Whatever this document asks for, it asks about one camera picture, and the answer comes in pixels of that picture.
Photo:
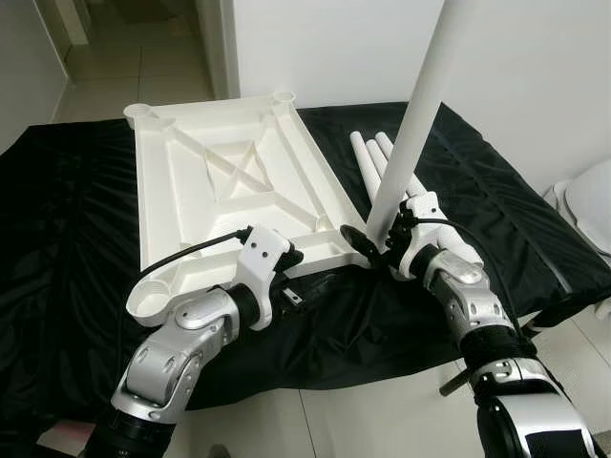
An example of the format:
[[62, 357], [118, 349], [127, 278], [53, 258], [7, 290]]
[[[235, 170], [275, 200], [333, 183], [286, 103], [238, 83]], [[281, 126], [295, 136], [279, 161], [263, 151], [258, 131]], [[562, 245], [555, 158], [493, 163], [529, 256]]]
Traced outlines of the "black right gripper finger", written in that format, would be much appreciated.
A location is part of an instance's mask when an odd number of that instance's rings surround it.
[[355, 253], [361, 254], [367, 260], [384, 260], [383, 253], [376, 247], [374, 241], [368, 239], [362, 231], [350, 225], [342, 226], [342, 239]]

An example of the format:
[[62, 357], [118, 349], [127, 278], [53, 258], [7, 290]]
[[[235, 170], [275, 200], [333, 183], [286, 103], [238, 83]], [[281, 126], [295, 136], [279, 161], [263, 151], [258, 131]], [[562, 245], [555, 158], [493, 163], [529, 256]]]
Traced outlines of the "white plastic table top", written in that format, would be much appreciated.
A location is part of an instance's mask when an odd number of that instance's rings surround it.
[[[144, 326], [164, 322], [172, 298], [235, 275], [233, 231], [263, 225], [291, 240], [305, 257], [287, 271], [301, 278], [354, 263], [341, 227], [364, 218], [294, 106], [292, 92], [123, 110], [137, 148], [139, 265], [145, 269], [127, 313]], [[222, 244], [208, 241], [223, 237]]]

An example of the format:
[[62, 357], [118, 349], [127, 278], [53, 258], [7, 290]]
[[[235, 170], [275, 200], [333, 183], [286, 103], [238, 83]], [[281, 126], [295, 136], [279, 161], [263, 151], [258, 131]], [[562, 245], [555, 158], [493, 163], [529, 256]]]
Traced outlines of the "black tablecloth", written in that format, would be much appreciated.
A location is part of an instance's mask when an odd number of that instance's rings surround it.
[[[608, 296], [610, 270], [467, 119], [441, 108], [416, 173], [477, 236], [514, 310], [546, 326]], [[0, 154], [0, 433], [91, 422], [145, 335], [125, 303], [139, 271], [134, 131], [125, 119], [34, 125]], [[458, 357], [428, 292], [361, 269], [249, 333], [202, 371], [189, 408], [275, 389], [327, 391]]]

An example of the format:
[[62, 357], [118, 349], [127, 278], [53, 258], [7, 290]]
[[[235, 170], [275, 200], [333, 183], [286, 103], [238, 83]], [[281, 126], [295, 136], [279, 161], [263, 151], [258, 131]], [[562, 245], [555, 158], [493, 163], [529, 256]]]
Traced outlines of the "white round appliance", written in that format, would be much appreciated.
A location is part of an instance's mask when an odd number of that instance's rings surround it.
[[559, 180], [547, 189], [545, 199], [599, 256], [611, 262], [611, 158]]

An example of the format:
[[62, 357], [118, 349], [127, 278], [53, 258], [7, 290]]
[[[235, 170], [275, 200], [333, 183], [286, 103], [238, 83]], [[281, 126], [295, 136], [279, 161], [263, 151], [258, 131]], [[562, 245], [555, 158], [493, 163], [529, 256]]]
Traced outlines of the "pink stool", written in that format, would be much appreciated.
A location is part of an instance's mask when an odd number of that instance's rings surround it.
[[86, 447], [93, 432], [92, 424], [58, 424], [42, 433], [36, 444], [57, 450], [57, 452], [76, 455]]

